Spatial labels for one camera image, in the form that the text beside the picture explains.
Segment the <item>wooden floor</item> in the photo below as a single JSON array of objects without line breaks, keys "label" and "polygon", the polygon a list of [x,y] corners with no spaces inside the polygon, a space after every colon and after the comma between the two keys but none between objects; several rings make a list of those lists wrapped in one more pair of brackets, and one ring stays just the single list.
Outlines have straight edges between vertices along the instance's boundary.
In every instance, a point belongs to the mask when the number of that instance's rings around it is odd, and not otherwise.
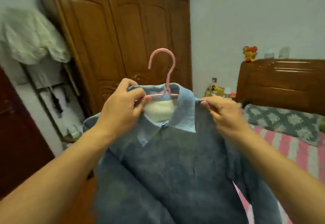
[{"label": "wooden floor", "polygon": [[95,215],[91,212],[96,193],[96,178],[85,181],[75,200],[60,218],[58,224],[94,224]]}]

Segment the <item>shirt collar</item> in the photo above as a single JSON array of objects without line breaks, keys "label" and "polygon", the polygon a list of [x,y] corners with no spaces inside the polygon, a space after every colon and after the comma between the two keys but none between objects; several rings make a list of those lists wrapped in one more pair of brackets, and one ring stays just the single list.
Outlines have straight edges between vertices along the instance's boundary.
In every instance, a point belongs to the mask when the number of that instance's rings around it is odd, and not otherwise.
[{"label": "shirt collar", "polygon": [[[166,88],[166,84],[158,86],[131,86],[128,90],[141,87],[147,95],[162,94]],[[178,94],[177,103],[173,115],[170,120],[165,122],[153,122],[144,113],[140,115],[139,122],[135,127],[139,142],[144,145],[155,134],[158,133],[162,126],[178,128],[184,131],[195,133],[195,96],[192,91],[178,85],[170,84],[170,90],[174,94]],[[152,101],[170,100],[169,93],[163,97],[152,97]]]}]

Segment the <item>pink clothes hanger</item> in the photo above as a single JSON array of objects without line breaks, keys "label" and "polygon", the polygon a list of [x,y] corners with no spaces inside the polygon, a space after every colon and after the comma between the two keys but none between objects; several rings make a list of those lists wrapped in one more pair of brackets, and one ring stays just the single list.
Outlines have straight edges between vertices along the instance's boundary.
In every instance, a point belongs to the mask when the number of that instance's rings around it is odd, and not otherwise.
[{"label": "pink clothes hanger", "polygon": [[168,74],[167,74],[167,79],[166,79],[166,88],[165,88],[163,94],[152,94],[152,95],[148,95],[148,96],[151,96],[151,97],[163,97],[163,96],[166,94],[166,92],[168,91],[168,92],[169,92],[169,95],[170,95],[171,97],[177,97],[178,94],[172,94],[171,91],[170,91],[170,87],[169,87],[169,79],[170,79],[170,75],[171,75],[171,73],[173,72],[174,67],[175,67],[175,65],[176,65],[176,59],[175,59],[175,56],[174,56],[174,54],[173,54],[170,50],[165,49],[165,48],[160,48],[160,49],[155,50],[155,51],[151,54],[151,56],[150,56],[148,69],[151,68],[152,58],[154,57],[154,55],[157,54],[158,52],[162,52],[162,51],[163,51],[163,52],[167,52],[168,54],[170,54],[170,56],[171,56],[172,59],[173,59],[173,65],[172,65],[172,67],[170,68],[170,70],[169,70],[169,72],[168,72]]}]

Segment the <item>white wall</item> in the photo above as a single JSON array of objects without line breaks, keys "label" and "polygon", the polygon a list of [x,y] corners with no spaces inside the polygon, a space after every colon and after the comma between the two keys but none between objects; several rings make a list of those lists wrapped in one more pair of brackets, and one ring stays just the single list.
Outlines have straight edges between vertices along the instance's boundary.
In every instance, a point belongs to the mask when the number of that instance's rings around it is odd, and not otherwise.
[{"label": "white wall", "polygon": [[244,46],[257,58],[290,46],[290,58],[325,59],[325,0],[190,0],[193,91],[212,77],[236,90]]},{"label": "white wall", "polygon": [[[0,0],[0,22],[3,10],[7,6],[37,8],[37,0]],[[59,136],[56,134],[32,87],[27,83],[19,64],[8,57],[3,44],[0,45],[0,65],[13,83],[18,95],[34,119],[50,149],[55,156],[58,156],[62,152],[62,144]]]}]

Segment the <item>striped bed sheet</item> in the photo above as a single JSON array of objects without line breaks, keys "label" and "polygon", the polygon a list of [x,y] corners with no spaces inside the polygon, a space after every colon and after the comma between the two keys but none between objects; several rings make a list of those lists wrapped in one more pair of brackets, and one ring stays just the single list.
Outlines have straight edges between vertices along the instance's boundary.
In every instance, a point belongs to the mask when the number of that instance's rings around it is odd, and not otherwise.
[{"label": "striped bed sheet", "polygon": [[[267,142],[273,145],[274,149],[285,154],[294,161],[300,168],[308,171],[314,177],[325,184],[325,134],[321,133],[322,142],[318,147],[311,146],[298,138],[269,131],[262,128],[252,127],[257,134],[260,134]],[[246,201],[242,193],[236,188],[250,224],[254,223],[252,206]],[[286,212],[278,203],[282,217],[282,224],[292,224]]]}]

